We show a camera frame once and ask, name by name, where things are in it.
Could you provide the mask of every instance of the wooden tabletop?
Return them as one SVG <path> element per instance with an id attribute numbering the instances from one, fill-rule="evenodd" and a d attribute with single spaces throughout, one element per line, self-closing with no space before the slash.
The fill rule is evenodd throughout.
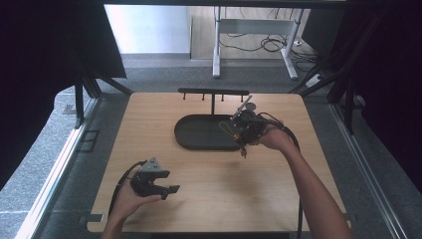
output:
<path id="1" fill-rule="evenodd" d="M 302 153 L 332 194 L 342 212 L 331 172 L 302 98 L 298 95 L 252 94 L 256 113 L 283 120 L 299 140 Z M 215 114 L 232 115 L 240 97 L 216 99 Z M 133 232 L 260 232 L 296 231 L 299 196 L 283 155 L 262 145 L 239 151 L 195 151 L 181 147 L 174 126 L 184 116 L 210 114 L 211 97 L 177 93 L 135 93 L 130 97 L 89 222 L 102 232 L 115 185 L 134 163 L 155 156 L 170 171 L 157 185 L 179 184 L 166 200 L 142 206 L 123 231 Z M 309 230 L 304 217 L 304 230 Z"/>

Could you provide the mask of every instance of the fingers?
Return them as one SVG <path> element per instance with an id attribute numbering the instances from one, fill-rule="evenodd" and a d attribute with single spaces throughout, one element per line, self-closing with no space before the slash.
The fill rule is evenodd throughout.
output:
<path id="1" fill-rule="evenodd" d="M 137 173 L 137 170 L 134 169 L 132 170 L 127 177 L 124 179 L 123 185 L 130 185 L 130 181 L 132 180 L 132 178 L 134 177 L 134 175 Z"/>
<path id="2" fill-rule="evenodd" d="M 161 200 L 161 195 L 150 195 L 150 196 L 146 196 L 143 197 L 144 199 L 144 203 L 149 203 L 149 202 L 155 202 L 155 201 L 159 201 Z"/>
<path id="3" fill-rule="evenodd" d="M 270 131 L 277 130 L 277 129 L 279 129 L 279 128 L 277 128 L 274 125 L 268 124 L 267 127 L 265 128 L 264 133 L 257 140 L 250 142 L 249 145 L 258 145 L 258 144 L 260 144 L 263 136 L 265 136 L 266 134 L 268 134 Z"/>

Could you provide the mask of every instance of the human arm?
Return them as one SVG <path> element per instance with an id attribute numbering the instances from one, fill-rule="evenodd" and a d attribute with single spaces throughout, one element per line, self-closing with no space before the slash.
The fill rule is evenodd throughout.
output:
<path id="1" fill-rule="evenodd" d="M 118 192 L 114 207 L 105 225 L 103 239 L 121 238 L 124 221 L 141 205 L 161 200 L 161 195 L 140 197 L 130 187 L 130 180 L 126 179 Z"/>
<path id="2" fill-rule="evenodd" d="M 277 127 L 268 125 L 266 133 L 251 144 L 258 143 L 279 150 L 285 156 L 314 238 L 352 238 L 338 205 L 289 136 Z"/>

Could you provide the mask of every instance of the human hand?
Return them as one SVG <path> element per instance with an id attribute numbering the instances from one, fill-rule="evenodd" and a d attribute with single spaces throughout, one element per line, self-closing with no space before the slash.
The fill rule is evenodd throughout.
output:
<path id="1" fill-rule="evenodd" d="M 130 186 L 130 178 L 132 178 L 135 174 L 136 170 L 133 170 L 121 186 L 110 217 L 125 220 L 141 205 L 161 200 L 161 195 L 151 195 L 146 197 L 138 196 Z"/>
<path id="2" fill-rule="evenodd" d="M 267 124 L 265 133 L 250 145 L 262 144 L 267 148 L 276 149 L 285 153 L 288 149 L 295 147 L 290 137 L 281 129 L 272 124 Z"/>

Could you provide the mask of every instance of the black curtain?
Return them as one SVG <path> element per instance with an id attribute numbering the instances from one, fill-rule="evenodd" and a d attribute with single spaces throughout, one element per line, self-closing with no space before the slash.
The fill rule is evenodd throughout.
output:
<path id="1" fill-rule="evenodd" d="M 393 1 L 353 71 L 362 115 L 422 192 L 422 14 Z"/>
<path id="2" fill-rule="evenodd" d="M 0 3 L 0 187 L 46 124 L 58 92 L 83 73 L 125 78 L 101 4 Z"/>

